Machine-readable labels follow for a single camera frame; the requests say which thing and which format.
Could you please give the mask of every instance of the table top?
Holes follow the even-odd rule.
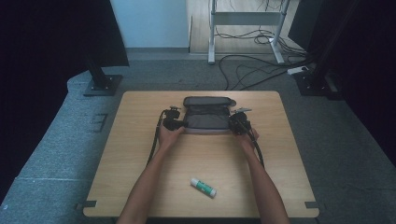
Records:
[[[247,118],[260,134],[265,169],[289,217],[317,217],[317,208],[280,96],[275,91],[127,91],[107,139],[85,207],[88,217],[118,217],[145,169],[155,127],[170,105],[186,109],[187,96],[226,96],[251,108]],[[213,199],[190,185],[195,177],[217,190]],[[163,165],[150,217],[259,217],[248,164],[230,133],[182,134]]]

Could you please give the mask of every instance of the person's left arm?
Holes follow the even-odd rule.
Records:
[[[118,224],[146,223],[149,209],[160,179],[163,161],[169,150],[177,141],[178,136],[183,132],[183,127],[176,131],[169,131],[161,125],[158,151],[134,184],[120,217],[117,220]]]

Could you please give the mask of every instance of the power strip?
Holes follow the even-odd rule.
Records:
[[[301,67],[288,69],[288,74],[289,75],[294,75],[294,74],[302,73],[302,72],[306,72],[306,71],[308,71],[308,67],[301,66]]]

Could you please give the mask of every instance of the green glue stick label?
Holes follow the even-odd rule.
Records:
[[[202,182],[201,180],[193,178],[191,180],[191,185],[211,198],[214,198],[216,195],[216,190],[208,186],[206,183]]]

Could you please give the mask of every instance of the black pouch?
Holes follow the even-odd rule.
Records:
[[[188,133],[222,133],[229,131],[229,106],[236,102],[228,97],[189,96],[184,99],[187,108],[184,122]]]

